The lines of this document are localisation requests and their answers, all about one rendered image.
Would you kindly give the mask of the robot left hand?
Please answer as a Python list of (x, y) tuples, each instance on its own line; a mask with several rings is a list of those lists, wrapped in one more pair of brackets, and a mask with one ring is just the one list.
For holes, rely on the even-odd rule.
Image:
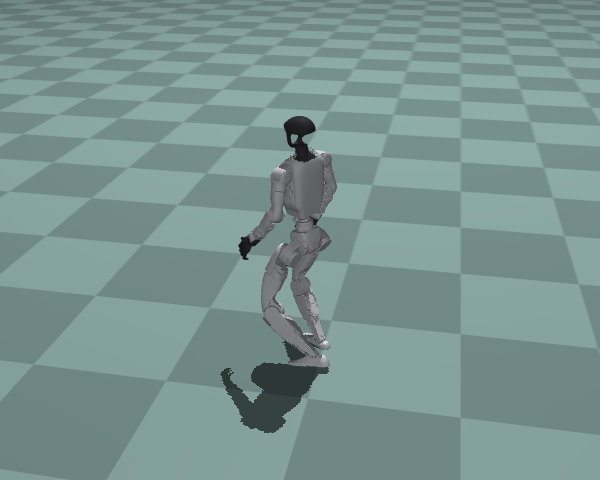
[(241, 252), (241, 256), (244, 260), (248, 260), (248, 258), (246, 258), (247, 254), (249, 253), (250, 249), (252, 246), (255, 246), (257, 243), (260, 242), (260, 240), (255, 240), (252, 243), (250, 243), (249, 237), (241, 237), (241, 243), (239, 244), (239, 251)]

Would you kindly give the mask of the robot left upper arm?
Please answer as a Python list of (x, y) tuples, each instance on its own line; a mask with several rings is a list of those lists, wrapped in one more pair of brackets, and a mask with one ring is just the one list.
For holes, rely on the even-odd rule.
[(285, 202), (287, 184), (292, 179), (292, 165), (283, 164), (274, 168), (271, 172), (271, 209), (273, 218), (271, 223), (279, 223), (284, 219), (283, 205)]

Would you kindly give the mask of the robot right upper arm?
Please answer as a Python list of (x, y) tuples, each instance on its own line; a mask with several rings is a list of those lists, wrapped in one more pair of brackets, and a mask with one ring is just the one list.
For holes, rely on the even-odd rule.
[(334, 176), (334, 172), (331, 164), (331, 154), (321, 150), (315, 150), (319, 152), (324, 161), (324, 190), (323, 196), (330, 197), (332, 196), (337, 189), (337, 184)]

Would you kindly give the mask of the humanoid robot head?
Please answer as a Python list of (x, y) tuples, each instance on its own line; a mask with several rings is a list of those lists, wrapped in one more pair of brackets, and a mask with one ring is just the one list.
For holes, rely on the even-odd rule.
[[(289, 146), (295, 148), (297, 154), (295, 160), (307, 162), (317, 157), (309, 151), (308, 145), (302, 141), (304, 135), (313, 133), (316, 130), (314, 123), (309, 118), (304, 116), (292, 117), (284, 123), (284, 129)], [(292, 134), (298, 135), (294, 144), (291, 142)]]

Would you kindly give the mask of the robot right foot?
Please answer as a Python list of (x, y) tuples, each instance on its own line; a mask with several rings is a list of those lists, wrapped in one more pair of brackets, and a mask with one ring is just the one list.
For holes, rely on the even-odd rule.
[[(306, 338), (306, 339), (307, 339), (309, 342), (311, 342), (312, 344), (316, 345), (317, 347), (319, 347), (319, 348), (321, 348), (321, 349), (323, 349), (323, 350), (328, 350), (328, 349), (330, 349), (330, 348), (331, 348), (331, 346), (330, 346), (329, 342), (328, 342), (328, 341), (326, 341), (326, 340), (324, 341), (323, 337), (321, 337), (321, 339), (322, 339), (322, 342), (320, 342), (320, 343), (317, 343), (317, 342), (316, 342), (316, 340), (314, 340), (314, 336), (313, 336), (313, 334), (311, 334), (311, 333), (304, 333), (303, 335), (304, 335), (304, 337), (305, 337), (305, 338)], [(315, 337), (316, 337), (316, 336), (315, 336)], [(320, 340), (319, 340), (319, 341), (320, 341)]]

